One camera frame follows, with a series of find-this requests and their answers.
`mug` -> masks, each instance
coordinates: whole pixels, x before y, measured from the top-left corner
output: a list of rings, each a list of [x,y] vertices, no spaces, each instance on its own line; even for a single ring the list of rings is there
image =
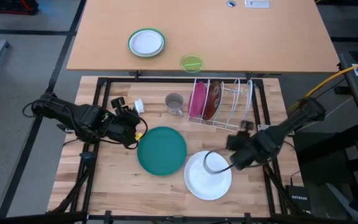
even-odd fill
[[[167,106],[168,113],[183,117],[183,112],[181,110],[183,107],[183,96],[181,96],[181,94],[168,94],[168,96],[165,97],[165,106]]]

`green plate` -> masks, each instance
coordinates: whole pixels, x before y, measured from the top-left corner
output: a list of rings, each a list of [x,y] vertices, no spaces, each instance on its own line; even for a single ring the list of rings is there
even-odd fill
[[[149,130],[140,140],[137,158],[141,166],[153,175],[169,175],[180,169],[187,154],[182,135],[169,127]]]

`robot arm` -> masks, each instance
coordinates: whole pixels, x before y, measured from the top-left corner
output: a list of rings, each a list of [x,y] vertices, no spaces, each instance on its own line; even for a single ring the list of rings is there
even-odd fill
[[[37,116],[57,119],[65,127],[75,130],[83,142],[94,144],[107,136],[128,148],[137,143],[135,127],[140,118],[136,110],[123,106],[123,97],[112,100],[111,104],[116,114],[100,106],[78,106],[57,98],[54,93],[46,93],[31,104],[31,109]]]
[[[242,170],[254,161],[259,164],[274,158],[280,152],[285,137],[301,125],[310,121],[322,121],[325,109],[314,98],[300,101],[298,109],[279,125],[271,126],[249,137],[247,130],[239,131],[237,135],[229,135],[226,149],[235,151],[230,157],[234,167]]]

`round hole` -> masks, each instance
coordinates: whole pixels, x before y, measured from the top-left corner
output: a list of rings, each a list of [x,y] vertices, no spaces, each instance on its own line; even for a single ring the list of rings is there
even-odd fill
[[[227,6],[229,6],[229,7],[234,7],[234,6],[236,6],[236,2],[235,2],[235,1],[227,1],[226,4],[227,4]]]

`wooden table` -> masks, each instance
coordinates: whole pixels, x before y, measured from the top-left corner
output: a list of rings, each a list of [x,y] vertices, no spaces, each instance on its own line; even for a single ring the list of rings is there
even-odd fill
[[[71,51],[69,70],[178,71],[184,55],[215,72],[336,72],[339,62],[314,0],[270,0],[269,9],[244,0],[88,1]],[[127,47],[138,29],[153,27],[167,40],[154,58]]]
[[[98,77],[83,77],[75,103],[92,104]],[[283,121],[287,114],[277,79],[264,79],[265,94],[272,124]],[[116,82],[111,84],[109,100],[123,96],[128,105],[133,106],[134,100],[142,98],[145,103],[145,113],[142,117],[148,122],[149,128],[169,126],[179,131],[185,138],[188,155],[186,160],[198,151],[223,147],[230,131],[216,129],[209,126],[188,123],[187,105],[184,108],[184,118],[172,116],[166,111],[165,96],[171,92],[183,95],[188,102],[192,83],[143,83]],[[230,101],[223,101],[222,114],[227,113]],[[246,95],[239,99],[239,111],[245,107]],[[262,108],[259,108],[263,121]],[[254,120],[254,109],[251,107],[247,120]],[[138,125],[138,131],[144,130]],[[67,135],[66,141],[74,139],[74,135]],[[48,209],[55,208],[74,186],[82,151],[82,142],[67,144],[62,151],[56,180]],[[228,158],[229,153],[222,152]],[[290,183],[290,176],[299,171],[296,152],[287,145],[283,145],[278,155],[278,163],[283,184]],[[264,177],[261,167],[244,170],[232,170],[232,184],[226,195],[213,201],[196,198],[186,188],[183,178],[184,166],[176,173],[160,177],[147,173],[141,168],[136,150],[127,150],[120,145],[102,142],[99,147],[96,172],[93,181],[89,203],[91,215],[103,215],[105,210],[111,210],[114,215],[147,215],[147,216],[193,216],[193,217],[243,217],[249,212],[252,217],[269,217]],[[300,174],[294,175],[295,185],[302,185]],[[273,190],[276,211],[278,206],[277,192]],[[80,193],[79,207],[83,198]]]

